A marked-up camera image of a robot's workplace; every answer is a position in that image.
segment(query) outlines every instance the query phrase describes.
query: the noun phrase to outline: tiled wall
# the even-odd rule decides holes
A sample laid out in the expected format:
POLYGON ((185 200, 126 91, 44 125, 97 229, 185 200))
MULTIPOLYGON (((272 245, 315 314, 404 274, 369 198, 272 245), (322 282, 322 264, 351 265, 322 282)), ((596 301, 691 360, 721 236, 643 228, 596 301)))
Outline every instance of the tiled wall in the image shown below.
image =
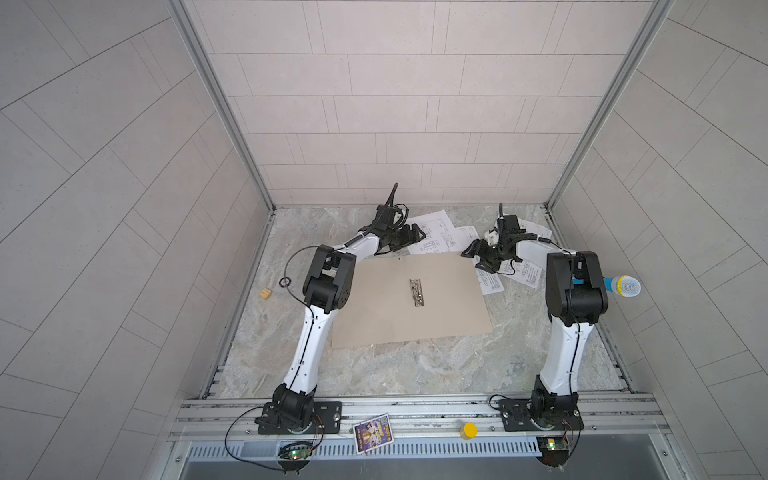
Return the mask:
POLYGON ((0 477, 139 478, 266 216, 164 2, 0 2, 0 477))
POLYGON ((642 280, 604 324, 713 480, 768 478, 766 25, 762 0, 677 0, 554 209, 642 280))
POLYGON ((525 204, 650 2, 185 5, 276 203, 525 204))

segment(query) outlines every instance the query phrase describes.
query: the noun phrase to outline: grey floor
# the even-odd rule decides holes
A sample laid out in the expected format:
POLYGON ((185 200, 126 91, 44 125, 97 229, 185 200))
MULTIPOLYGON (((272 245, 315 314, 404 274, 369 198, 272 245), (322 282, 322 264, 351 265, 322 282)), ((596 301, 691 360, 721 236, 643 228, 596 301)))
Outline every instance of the grey floor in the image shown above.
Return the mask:
MULTIPOLYGON (((498 206, 414 207, 412 217, 445 209, 456 227, 487 230, 498 206)), ((288 257, 300 247, 334 245, 369 224, 375 207, 291 208, 277 211, 243 318, 219 384, 219 398, 270 397, 288 369, 301 330, 303 307, 277 286, 288 257), (258 293, 273 291, 268 300, 258 293)), ((546 225, 536 205, 505 207, 506 214, 546 225)), ((401 250, 398 254, 407 254, 401 250)), ((300 290, 313 249, 291 261, 300 290)), ((544 289, 502 277, 503 293, 485 296, 493 333, 333 349, 326 345, 318 396, 522 392, 533 387, 546 360, 550 324, 544 289)), ((589 338, 579 374, 582 391, 619 389, 621 382, 600 336, 589 338)))

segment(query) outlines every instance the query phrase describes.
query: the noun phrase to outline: yellow cylinder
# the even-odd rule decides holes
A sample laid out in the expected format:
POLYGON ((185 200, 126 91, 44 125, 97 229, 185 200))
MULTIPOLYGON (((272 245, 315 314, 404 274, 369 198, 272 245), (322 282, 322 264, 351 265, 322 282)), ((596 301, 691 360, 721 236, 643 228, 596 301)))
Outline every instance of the yellow cylinder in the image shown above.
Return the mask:
POLYGON ((472 440, 478 436, 478 428, 474 423, 465 423, 459 432, 464 440, 472 440))

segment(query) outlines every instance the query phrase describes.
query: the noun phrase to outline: brown board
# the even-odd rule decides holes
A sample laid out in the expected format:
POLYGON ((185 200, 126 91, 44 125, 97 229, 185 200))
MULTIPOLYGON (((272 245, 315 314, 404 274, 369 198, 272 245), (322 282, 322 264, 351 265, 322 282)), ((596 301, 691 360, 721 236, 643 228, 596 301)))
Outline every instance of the brown board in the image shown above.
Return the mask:
POLYGON ((349 301, 333 323, 333 348, 493 331, 472 259, 456 252, 373 258, 355 266, 349 301), (414 306, 420 279, 424 306, 414 306))

